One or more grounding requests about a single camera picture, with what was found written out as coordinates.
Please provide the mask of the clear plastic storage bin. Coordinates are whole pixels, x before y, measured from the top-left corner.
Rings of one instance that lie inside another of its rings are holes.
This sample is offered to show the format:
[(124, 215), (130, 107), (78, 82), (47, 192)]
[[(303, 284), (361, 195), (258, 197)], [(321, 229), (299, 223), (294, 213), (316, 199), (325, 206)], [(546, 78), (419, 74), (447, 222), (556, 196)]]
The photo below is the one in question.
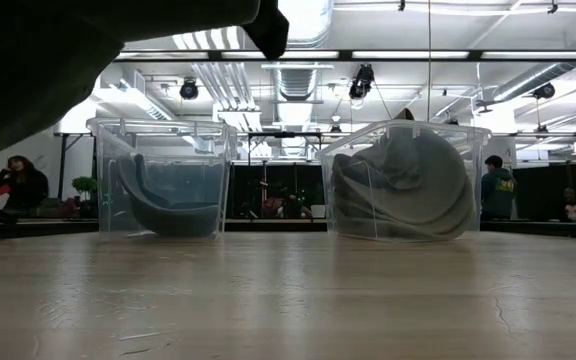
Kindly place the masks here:
[[(433, 130), (438, 135), (447, 140), (451, 145), (453, 145), (454, 148), (459, 152), (466, 166), (467, 175), (472, 184), (472, 200), (476, 203), (471, 225), (464, 233), (478, 230), (480, 226), (481, 211), (481, 178), (483, 176), (482, 153), (484, 146), (487, 144), (490, 138), (489, 130), (469, 126), (441, 125), (423, 121), (397, 119), (372, 123), (358, 131), (352, 132), (339, 138), (318, 152), (317, 159), (321, 165), (322, 170), (323, 191), (326, 206), (326, 221), (327, 230), (329, 233), (339, 237), (351, 237), (337, 233), (334, 230), (333, 225), (328, 221), (328, 216), (332, 213), (332, 209), (336, 200), (351, 200), (355, 202), (363, 200), (372, 205), (376, 205), (380, 211), (384, 211), (392, 217), (402, 219), (405, 222), (411, 222), (405, 218), (396, 217), (392, 211), (388, 210), (384, 205), (381, 205), (379, 203), (379, 197), (376, 190), (368, 190), (361, 186), (354, 185), (353, 188), (358, 191), (357, 195), (352, 195), (350, 198), (338, 199), (335, 196), (334, 185), (331, 182), (333, 159), (335, 155), (346, 154), (348, 156), (357, 158), (357, 152), (372, 146), (372, 144), (374, 144), (383, 134), (385, 134), (389, 127), (405, 125), (412, 126), (415, 132), (419, 132), (421, 129)], [(449, 241), (419, 240), (410, 238), (362, 239), (382, 241)]]
[(130, 198), (118, 179), (116, 160), (141, 154), (144, 180), (171, 203), (218, 202), (217, 231), (226, 218), (231, 164), (237, 158), (237, 131), (219, 122), (93, 118), (87, 127), (96, 140), (98, 221), (107, 238), (158, 235), (134, 218)]

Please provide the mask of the silver ventilation duct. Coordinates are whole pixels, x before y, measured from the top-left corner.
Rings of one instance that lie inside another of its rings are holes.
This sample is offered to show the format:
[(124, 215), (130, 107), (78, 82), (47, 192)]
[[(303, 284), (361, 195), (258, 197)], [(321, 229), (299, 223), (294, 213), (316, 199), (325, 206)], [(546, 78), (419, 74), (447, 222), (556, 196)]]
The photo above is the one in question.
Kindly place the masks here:
[[(570, 49), (576, 50), (576, 41)], [(503, 103), (535, 90), (576, 69), (576, 61), (536, 65), (495, 89), (489, 103)]]
[[(289, 21), (288, 50), (318, 50), (326, 46), (334, 0), (278, 0)], [(277, 119), (284, 131), (307, 132), (320, 78), (315, 62), (279, 63), (273, 70)]]

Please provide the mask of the black round ceiling lamp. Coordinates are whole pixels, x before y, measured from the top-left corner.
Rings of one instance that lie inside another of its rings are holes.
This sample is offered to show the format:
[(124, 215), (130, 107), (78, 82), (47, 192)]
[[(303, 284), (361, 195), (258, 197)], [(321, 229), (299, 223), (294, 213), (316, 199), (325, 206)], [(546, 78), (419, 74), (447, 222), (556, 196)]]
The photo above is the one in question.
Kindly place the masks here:
[(183, 100), (195, 100), (199, 95), (197, 79), (194, 77), (186, 77), (179, 90), (179, 95)]
[(551, 84), (551, 83), (546, 83), (543, 86), (535, 89), (531, 95), (537, 99), (550, 99), (552, 98), (556, 93), (556, 89), (555, 87)]

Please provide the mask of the person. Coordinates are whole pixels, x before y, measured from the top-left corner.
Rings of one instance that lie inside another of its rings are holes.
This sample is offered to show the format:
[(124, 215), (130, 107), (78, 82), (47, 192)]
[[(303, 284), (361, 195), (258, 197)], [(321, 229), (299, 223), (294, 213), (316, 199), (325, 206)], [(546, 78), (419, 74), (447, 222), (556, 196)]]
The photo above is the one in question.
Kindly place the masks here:
[(261, 210), (264, 218), (280, 218), (283, 210), (283, 199), (269, 197), (262, 202)]
[(0, 189), (8, 188), (3, 210), (17, 215), (33, 216), (49, 195), (49, 182), (26, 157), (15, 155), (0, 171)]
[(312, 218), (311, 210), (303, 205), (296, 195), (289, 195), (284, 199), (283, 217), (290, 219)]
[(512, 216), (517, 182), (512, 173), (503, 167), (503, 160), (491, 155), (485, 160), (487, 173), (482, 176), (482, 221), (508, 220)]
[(576, 192), (572, 188), (566, 188), (563, 192), (564, 216), (567, 222), (576, 222)]

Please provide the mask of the green potted plant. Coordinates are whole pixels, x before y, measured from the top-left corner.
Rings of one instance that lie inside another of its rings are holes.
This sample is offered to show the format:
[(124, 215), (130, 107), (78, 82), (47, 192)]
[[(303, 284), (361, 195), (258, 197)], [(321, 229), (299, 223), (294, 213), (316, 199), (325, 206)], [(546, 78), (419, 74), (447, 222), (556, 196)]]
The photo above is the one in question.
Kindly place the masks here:
[(77, 192), (75, 201), (80, 217), (96, 219), (98, 217), (97, 180), (93, 177), (80, 176), (74, 178), (71, 185)]

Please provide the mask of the white LED light bar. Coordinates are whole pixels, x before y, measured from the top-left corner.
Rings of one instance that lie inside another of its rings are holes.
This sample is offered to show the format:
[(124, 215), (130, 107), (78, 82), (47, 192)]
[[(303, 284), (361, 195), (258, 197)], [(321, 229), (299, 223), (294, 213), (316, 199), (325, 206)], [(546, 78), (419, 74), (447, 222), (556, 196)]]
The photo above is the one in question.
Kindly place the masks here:
[[(337, 51), (286, 51), (278, 60), (314, 60), (314, 59), (337, 59)], [(227, 60), (267, 60), (267, 57), (260, 51), (224, 51), (221, 57)]]
[(207, 52), (202, 51), (122, 51), (117, 56), (117, 60), (137, 61), (137, 60), (205, 60), (209, 58)]
[(576, 60), (576, 51), (485, 51), (487, 60)]
[(353, 59), (434, 60), (466, 59), (468, 51), (353, 51)]

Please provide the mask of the blue-grey bucket hat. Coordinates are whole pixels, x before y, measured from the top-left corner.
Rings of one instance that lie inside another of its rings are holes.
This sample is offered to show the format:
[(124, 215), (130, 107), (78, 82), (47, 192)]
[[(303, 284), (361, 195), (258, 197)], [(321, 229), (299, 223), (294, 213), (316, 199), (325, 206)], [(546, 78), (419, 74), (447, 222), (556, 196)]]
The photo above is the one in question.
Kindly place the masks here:
[(217, 231), (218, 202), (171, 203), (154, 193), (144, 180), (145, 160), (141, 154), (121, 156), (115, 167), (129, 195), (132, 214), (146, 230), (182, 238), (209, 237)]

